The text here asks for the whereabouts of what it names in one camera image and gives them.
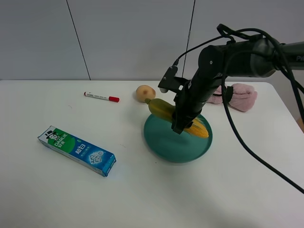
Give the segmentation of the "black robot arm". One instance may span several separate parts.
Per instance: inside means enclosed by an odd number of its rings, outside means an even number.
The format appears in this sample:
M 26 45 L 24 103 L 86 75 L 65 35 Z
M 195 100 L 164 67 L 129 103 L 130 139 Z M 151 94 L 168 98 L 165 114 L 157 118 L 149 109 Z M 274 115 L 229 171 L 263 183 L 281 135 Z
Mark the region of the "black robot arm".
M 214 95 L 225 79 L 230 77 L 269 77 L 281 71 L 290 80 L 296 100 L 301 102 L 299 92 L 304 87 L 293 75 L 293 70 L 304 68 L 304 44 L 280 44 L 274 38 L 258 34 L 236 42 L 231 38 L 227 44 L 213 46 L 204 43 L 198 59 L 198 69 L 191 80 L 175 77 L 179 60 L 167 70 L 171 81 L 169 90 L 176 93 L 172 129 L 176 133 L 190 128 L 207 100 Z

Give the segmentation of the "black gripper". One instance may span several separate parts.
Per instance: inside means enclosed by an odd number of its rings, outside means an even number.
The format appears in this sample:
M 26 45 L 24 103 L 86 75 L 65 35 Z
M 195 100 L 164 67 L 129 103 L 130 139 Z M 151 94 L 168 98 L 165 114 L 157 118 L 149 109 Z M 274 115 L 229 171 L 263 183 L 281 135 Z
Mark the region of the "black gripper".
M 221 78 L 220 72 L 197 71 L 187 82 L 183 91 L 174 99 L 176 111 L 172 115 L 171 128 L 175 133 L 181 134 L 185 128 L 199 126 L 198 114 L 221 85 Z

